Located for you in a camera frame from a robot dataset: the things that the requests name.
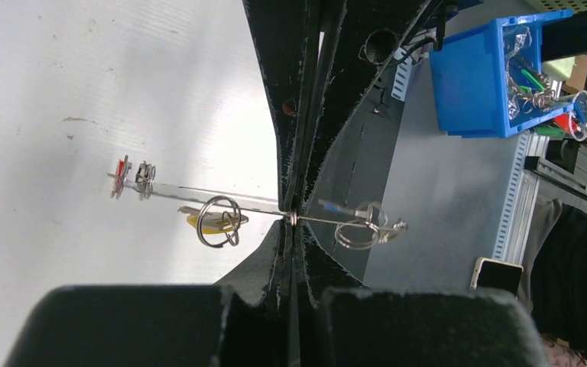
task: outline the blue plastic bin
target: blue plastic bin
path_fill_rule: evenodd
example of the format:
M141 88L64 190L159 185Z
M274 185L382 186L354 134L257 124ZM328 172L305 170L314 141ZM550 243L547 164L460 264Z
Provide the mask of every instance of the blue plastic bin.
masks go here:
M430 54L439 129L465 138L506 138L569 112L572 106L561 102L549 112L535 109L510 120L503 30L529 27L532 43L520 54L541 72L541 27L571 15L564 10L499 18L445 39L443 49ZM517 83L528 85L520 72L510 69Z

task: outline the round hole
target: round hole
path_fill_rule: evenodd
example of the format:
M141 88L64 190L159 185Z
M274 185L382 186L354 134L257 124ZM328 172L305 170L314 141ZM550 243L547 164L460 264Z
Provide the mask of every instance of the round hole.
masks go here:
M370 34L365 41L365 58L373 64L383 63L397 48L397 37L384 29Z

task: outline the smartphone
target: smartphone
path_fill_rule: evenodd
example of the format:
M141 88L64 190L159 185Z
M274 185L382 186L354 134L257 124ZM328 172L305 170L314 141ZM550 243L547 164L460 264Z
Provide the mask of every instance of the smartphone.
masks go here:
M472 289L478 287L502 289L517 295L523 267L491 258L478 258L472 276Z

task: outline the person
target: person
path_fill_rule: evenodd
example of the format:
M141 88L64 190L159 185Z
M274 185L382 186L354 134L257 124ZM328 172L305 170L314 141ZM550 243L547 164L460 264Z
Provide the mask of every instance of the person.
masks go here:
M567 341L587 360L587 214L560 200L538 199L523 266L518 299L539 332Z

